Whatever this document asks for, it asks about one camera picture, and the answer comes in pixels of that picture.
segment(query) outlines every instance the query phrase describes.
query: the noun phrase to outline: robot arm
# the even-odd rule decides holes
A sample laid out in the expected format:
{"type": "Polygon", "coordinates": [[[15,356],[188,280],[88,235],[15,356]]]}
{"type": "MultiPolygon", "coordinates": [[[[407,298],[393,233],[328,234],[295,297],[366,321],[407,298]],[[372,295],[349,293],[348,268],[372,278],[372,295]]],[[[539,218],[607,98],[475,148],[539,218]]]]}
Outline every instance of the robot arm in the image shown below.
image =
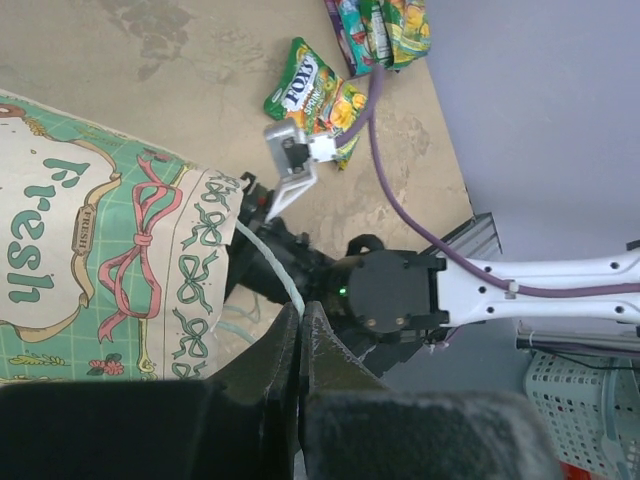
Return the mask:
{"type": "Polygon", "coordinates": [[[273,191],[266,220],[272,220],[318,181],[316,163],[336,158],[336,144],[328,133],[307,137],[293,118],[264,131],[280,181],[273,191]]]}
{"type": "MultiPolygon", "coordinates": [[[[540,298],[509,292],[469,273],[443,253],[386,250],[372,235],[352,240],[346,256],[333,259],[315,250],[308,235],[289,232],[281,218],[267,221],[275,193],[254,177],[245,178],[250,184],[240,221],[274,251],[304,300],[321,302],[338,337],[357,352],[375,343],[419,345],[430,342],[434,331],[442,333],[441,327],[505,317],[595,317],[640,324],[637,293],[540,298]]],[[[637,281],[639,252],[568,262],[468,261],[510,284],[572,289],[637,281]]],[[[240,283],[275,303],[288,301],[271,266],[241,235],[234,237],[230,248],[228,279],[227,293],[240,283]]]]}
{"type": "MultiPolygon", "coordinates": [[[[640,250],[623,255],[565,262],[480,262],[497,277],[532,287],[566,289],[635,283],[640,279],[640,250]]],[[[595,317],[640,324],[640,294],[578,298],[539,298],[508,293],[448,261],[438,274],[438,305],[449,325],[504,317],[595,317]]]]}

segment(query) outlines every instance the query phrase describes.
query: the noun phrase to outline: pink bow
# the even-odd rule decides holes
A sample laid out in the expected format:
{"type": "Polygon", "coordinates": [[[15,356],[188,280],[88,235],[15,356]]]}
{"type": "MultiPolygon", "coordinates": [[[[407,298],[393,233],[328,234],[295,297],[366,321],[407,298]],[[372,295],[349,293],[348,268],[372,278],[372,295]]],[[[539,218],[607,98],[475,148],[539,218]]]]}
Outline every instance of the pink bow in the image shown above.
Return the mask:
{"type": "Polygon", "coordinates": [[[104,338],[113,342],[113,329],[127,317],[135,318],[154,318],[160,313],[160,303],[162,300],[162,287],[156,280],[149,264],[147,249],[151,245],[153,236],[151,232],[153,227],[159,220],[169,215],[177,209],[182,203],[182,190],[165,184],[155,174],[151,168],[151,163],[145,161],[138,155],[138,165],[142,171],[149,177],[150,182],[143,182],[133,187],[133,211],[136,218],[137,233],[133,236],[133,247],[122,255],[118,255],[110,260],[106,260],[98,270],[98,279],[100,283],[109,290],[116,300],[118,311],[109,318],[102,321],[98,329],[98,341],[102,343],[104,338]],[[142,200],[142,193],[145,188],[155,188],[156,192],[149,198],[142,200]],[[174,192],[171,203],[162,210],[154,213],[145,224],[145,217],[153,204],[163,199],[170,192],[174,192]],[[149,301],[149,310],[146,312],[135,312],[131,310],[129,296],[122,287],[122,281],[133,261],[140,257],[140,266],[142,275],[151,288],[151,298],[149,301]],[[110,272],[117,268],[115,280],[111,279],[110,272]]]}

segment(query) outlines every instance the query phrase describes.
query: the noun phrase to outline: fox's candy bag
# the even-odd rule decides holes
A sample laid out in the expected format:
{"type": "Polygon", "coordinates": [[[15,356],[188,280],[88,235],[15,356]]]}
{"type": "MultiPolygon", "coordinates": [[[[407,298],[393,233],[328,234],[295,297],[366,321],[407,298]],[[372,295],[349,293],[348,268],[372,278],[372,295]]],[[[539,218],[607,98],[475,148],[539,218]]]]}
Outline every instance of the fox's candy bag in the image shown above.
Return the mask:
{"type": "MultiPolygon", "coordinates": [[[[293,118],[307,135],[348,130],[366,103],[366,96],[346,83],[298,37],[291,44],[284,74],[264,102],[274,120],[293,118]]],[[[358,141],[356,136],[338,149],[336,162],[343,170],[358,141]]]]}
{"type": "Polygon", "coordinates": [[[360,13],[374,61],[385,67],[393,65],[391,42],[380,3],[378,0],[360,0],[360,13]]]}
{"type": "Polygon", "coordinates": [[[431,48],[424,0],[382,0],[382,15],[393,53],[393,69],[406,67],[431,48]]]}

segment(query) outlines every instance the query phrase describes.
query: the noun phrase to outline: gray wall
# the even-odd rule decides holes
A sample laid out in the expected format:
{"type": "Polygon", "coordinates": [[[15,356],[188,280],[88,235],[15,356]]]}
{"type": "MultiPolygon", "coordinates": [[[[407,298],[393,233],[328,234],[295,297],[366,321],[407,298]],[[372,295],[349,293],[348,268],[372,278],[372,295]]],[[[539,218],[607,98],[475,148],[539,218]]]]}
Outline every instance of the gray wall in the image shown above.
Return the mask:
{"type": "MultiPolygon", "coordinates": [[[[474,210],[493,212],[503,259],[610,255],[640,238],[640,2],[427,8],[431,75],[474,210]]],[[[513,338],[510,321],[469,326],[386,380],[402,390],[519,390],[526,358],[513,338]]]]}

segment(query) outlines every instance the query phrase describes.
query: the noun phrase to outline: concrete floor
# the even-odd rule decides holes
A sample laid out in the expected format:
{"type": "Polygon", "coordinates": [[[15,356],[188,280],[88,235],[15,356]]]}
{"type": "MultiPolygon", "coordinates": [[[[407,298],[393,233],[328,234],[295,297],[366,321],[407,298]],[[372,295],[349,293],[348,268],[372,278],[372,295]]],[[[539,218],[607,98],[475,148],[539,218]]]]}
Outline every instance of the concrete floor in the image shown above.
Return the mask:
{"type": "MultiPolygon", "coordinates": [[[[295,36],[346,74],[317,0],[5,0],[0,88],[272,186],[262,103],[295,36]]],[[[388,80],[377,110],[386,170],[415,218],[445,234],[471,208],[429,72],[417,62],[388,80]]],[[[366,79],[355,83],[366,89],[366,79]]],[[[319,185],[285,213],[290,228],[333,256],[365,232],[392,247],[425,248],[384,200],[363,137],[346,171],[320,168],[319,185]]],[[[247,292],[231,301],[251,308],[247,292]]],[[[227,320],[259,336],[278,311],[265,303],[259,325],[227,320]]],[[[227,332],[219,340],[220,365],[246,348],[227,332]]]]}

